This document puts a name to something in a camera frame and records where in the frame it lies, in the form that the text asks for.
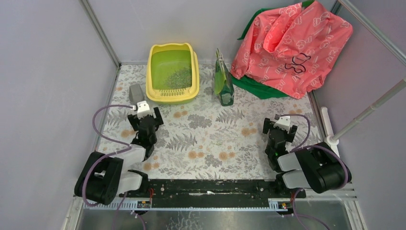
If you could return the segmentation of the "silver metal scoop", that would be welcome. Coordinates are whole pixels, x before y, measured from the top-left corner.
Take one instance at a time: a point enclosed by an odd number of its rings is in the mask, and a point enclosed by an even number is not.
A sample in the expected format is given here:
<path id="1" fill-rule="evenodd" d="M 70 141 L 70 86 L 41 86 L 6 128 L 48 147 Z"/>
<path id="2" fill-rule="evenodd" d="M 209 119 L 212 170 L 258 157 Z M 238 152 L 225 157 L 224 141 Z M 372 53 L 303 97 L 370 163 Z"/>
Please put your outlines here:
<path id="1" fill-rule="evenodd" d="M 140 84 L 133 84 L 129 86 L 129 101 L 132 105 L 144 101 L 145 96 Z"/>

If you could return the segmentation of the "green litter bag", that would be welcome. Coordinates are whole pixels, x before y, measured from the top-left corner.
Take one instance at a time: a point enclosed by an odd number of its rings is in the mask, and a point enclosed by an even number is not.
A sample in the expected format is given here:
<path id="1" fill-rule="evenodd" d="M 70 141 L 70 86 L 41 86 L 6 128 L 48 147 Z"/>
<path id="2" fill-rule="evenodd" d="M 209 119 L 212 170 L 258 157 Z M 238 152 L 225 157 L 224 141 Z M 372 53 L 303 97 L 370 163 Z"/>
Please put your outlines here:
<path id="1" fill-rule="evenodd" d="M 222 106 L 231 106 L 234 103 L 234 86 L 231 74 L 224 62 L 219 48 L 216 49 L 216 62 L 214 72 L 214 94 L 218 96 Z"/>

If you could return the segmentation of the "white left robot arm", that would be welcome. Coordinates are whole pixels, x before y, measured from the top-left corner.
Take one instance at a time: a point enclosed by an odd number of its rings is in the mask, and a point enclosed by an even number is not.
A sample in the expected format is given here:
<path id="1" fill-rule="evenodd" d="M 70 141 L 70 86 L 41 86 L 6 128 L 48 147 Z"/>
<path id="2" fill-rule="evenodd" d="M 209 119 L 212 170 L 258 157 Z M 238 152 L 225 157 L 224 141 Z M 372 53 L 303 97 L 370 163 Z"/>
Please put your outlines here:
<path id="1" fill-rule="evenodd" d="M 156 131 L 164 122 L 158 114 L 142 118 L 129 115 L 128 120 L 137 131 L 130 149 L 111 156 L 92 152 L 75 184 L 74 194 L 86 198 L 94 206 L 108 205 L 118 194 L 140 189 L 147 179 L 147 175 L 130 170 L 130 166 L 144 162 L 152 155 L 157 142 Z"/>

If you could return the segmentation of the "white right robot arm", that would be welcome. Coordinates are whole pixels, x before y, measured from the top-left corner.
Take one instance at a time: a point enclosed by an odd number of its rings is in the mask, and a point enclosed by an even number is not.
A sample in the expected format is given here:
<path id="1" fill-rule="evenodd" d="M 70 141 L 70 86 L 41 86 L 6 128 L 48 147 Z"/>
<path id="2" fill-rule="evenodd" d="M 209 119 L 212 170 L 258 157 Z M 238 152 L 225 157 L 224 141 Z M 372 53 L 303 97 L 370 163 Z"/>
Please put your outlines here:
<path id="1" fill-rule="evenodd" d="M 267 137 L 265 154 L 270 167 L 277 172 L 277 182 L 287 189 L 310 188 L 321 194 L 343 188 L 352 180 L 352 174 L 338 153 L 339 140 L 334 136 L 327 109 L 321 109 L 322 122 L 327 136 L 324 141 L 306 146 L 304 139 L 299 146 L 288 151 L 297 126 L 291 124 L 293 114 L 265 118 L 262 133 Z"/>

